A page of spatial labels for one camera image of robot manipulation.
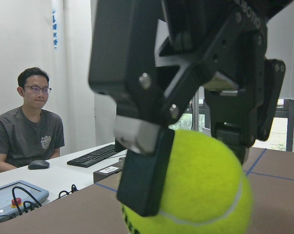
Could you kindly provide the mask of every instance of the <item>keyboard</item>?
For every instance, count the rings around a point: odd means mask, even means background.
[[[111,144],[94,150],[86,155],[74,158],[68,161],[67,164],[77,167],[90,167],[116,153],[118,152],[114,151],[114,144]]]

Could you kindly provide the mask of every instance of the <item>tennis ball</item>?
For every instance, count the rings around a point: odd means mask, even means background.
[[[158,214],[141,217],[122,205],[132,234],[242,234],[251,211],[250,185],[234,153],[186,130],[175,131]]]

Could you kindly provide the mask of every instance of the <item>man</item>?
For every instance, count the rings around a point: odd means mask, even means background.
[[[28,68],[19,75],[18,86],[23,105],[0,115],[0,172],[59,157],[65,145],[61,118],[42,110],[51,91],[48,75]]]

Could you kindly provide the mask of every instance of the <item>glasses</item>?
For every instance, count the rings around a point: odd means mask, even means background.
[[[37,86],[27,86],[27,87],[31,88],[32,92],[34,92],[35,94],[39,94],[40,90],[42,90],[42,92],[44,94],[49,94],[51,92],[51,90],[52,90],[51,88],[39,88]]]

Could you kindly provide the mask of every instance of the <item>blue tape line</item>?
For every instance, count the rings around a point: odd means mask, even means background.
[[[286,177],[281,177],[281,176],[275,176],[275,175],[268,175],[268,174],[262,174],[262,173],[257,173],[257,172],[251,172],[252,174],[260,175],[260,176],[269,176],[269,177],[274,177],[274,178],[279,178],[279,179],[287,179],[294,181],[294,179],[291,178],[286,178]]]
[[[263,152],[260,154],[260,156],[258,156],[258,158],[256,159],[256,161],[253,163],[253,165],[250,167],[250,169],[248,170],[248,172],[246,173],[246,176],[248,176],[251,171],[253,170],[253,168],[256,166],[256,164],[260,161],[260,159],[263,157],[263,155],[265,154],[267,149],[264,149]]]
[[[108,189],[108,190],[111,190],[111,191],[113,191],[113,192],[117,192],[117,190],[115,190],[115,189],[113,189],[113,188],[110,188],[110,187],[107,187],[107,186],[105,186],[105,185],[102,185],[102,184],[99,184],[99,183],[95,183],[96,185],[98,185],[98,186],[100,186],[100,187],[103,187],[103,188],[105,188],[105,189]]]

